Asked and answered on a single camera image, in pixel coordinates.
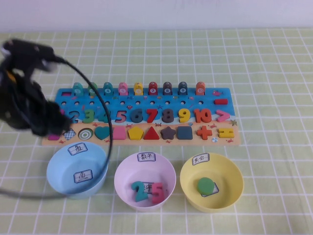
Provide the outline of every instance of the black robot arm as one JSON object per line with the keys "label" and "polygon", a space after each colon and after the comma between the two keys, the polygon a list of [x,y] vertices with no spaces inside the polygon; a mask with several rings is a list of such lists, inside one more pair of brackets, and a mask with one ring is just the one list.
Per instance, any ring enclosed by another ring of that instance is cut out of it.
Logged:
{"label": "black robot arm", "polygon": [[53,48],[12,39],[1,49],[0,119],[14,129],[30,129],[34,135],[61,135],[70,128],[57,103],[45,99],[41,87],[31,76],[35,69],[50,72],[57,57]]}

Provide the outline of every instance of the black cable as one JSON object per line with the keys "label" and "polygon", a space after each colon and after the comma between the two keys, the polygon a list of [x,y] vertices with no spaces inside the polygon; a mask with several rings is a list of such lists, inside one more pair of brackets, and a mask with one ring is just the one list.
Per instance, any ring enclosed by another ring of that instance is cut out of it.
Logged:
{"label": "black cable", "polygon": [[[108,124],[109,124],[109,130],[110,130],[110,145],[109,145],[109,151],[108,151],[108,155],[105,161],[105,164],[101,170],[101,172],[99,173],[99,175],[97,177],[94,177],[94,180],[92,181],[92,183],[86,185],[85,187],[83,187],[81,189],[81,191],[85,191],[87,189],[90,188],[91,185],[94,184],[94,181],[98,181],[98,179],[100,179],[100,177],[102,177],[103,172],[106,170],[106,167],[108,166],[109,163],[109,159],[111,156],[111,152],[112,152],[112,146],[113,146],[113,127],[112,127],[112,122],[111,122],[111,117],[110,117],[110,113],[105,105],[104,100],[102,99],[100,93],[98,92],[98,90],[94,87],[94,85],[88,80],[88,78],[86,78],[86,76],[79,71],[78,68],[76,68],[73,64],[71,64],[69,61],[65,60],[62,57],[56,57],[55,58],[55,62],[60,63],[60,64],[64,64],[67,65],[69,67],[71,67],[74,71],[76,71],[87,83],[88,85],[94,90],[95,94],[97,95],[97,97],[99,98],[106,116],[108,117]],[[66,194],[60,194],[60,193],[54,193],[54,194],[34,194],[34,193],[23,193],[23,192],[16,192],[16,191],[10,191],[10,190],[6,190],[6,189],[2,189],[0,188],[0,194],[2,195],[6,195],[9,197],[15,197],[15,198],[21,198],[21,199],[28,199],[28,200],[52,200],[52,199],[60,199],[60,198],[65,198],[68,195],[77,193],[77,190],[73,191],[73,192],[67,192]]]}

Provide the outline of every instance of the table surface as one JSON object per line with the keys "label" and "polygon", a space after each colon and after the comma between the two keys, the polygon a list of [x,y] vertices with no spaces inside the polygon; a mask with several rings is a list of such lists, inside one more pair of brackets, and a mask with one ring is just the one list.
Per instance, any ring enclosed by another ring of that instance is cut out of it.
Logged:
{"label": "table surface", "polygon": [[[93,82],[145,87],[180,81],[231,90],[240,146],[114,146],[108,178],[86,200],[24,201],[1,197],[0,234],[313,234],[313,29],[208,31],[40,32],[0,34],[52,45]],[[85,82],[70,68],[36,72],[46,97]],[[59,149],[41,146],[30,132],[0,126],[0,185],[50,192],[45,170]],[[162,209],[141,213],[116,195],[118,164],[138,151],[155,151],[174,165],[176,189]],[[202,152],[221,153],[240,168],[241,199],[205,214],[186,201],[183,163]]]}

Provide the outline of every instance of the dark blue square block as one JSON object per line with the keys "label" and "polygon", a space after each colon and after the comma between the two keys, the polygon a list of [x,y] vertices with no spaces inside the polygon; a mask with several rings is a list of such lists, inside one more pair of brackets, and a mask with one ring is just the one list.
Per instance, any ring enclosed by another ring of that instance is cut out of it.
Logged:
{"label": "dark blue square block", "polygon": [[192,140],[192,128],[191,128],[191,126],[179,126],[179,127],[177,127],[177,139],[179,139],[179,140]]}

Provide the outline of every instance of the teal heart block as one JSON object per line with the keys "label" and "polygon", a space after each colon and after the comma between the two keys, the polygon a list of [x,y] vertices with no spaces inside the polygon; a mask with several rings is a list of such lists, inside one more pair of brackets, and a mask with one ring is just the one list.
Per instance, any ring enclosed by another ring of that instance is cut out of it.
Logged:
{"label": "teal heart block", "polygon": [[97,136],[99,140],[104,140],[106,137],[110,135],[110,129],[108,126],[102,127],[97,126],[94,130],[94,134]]}

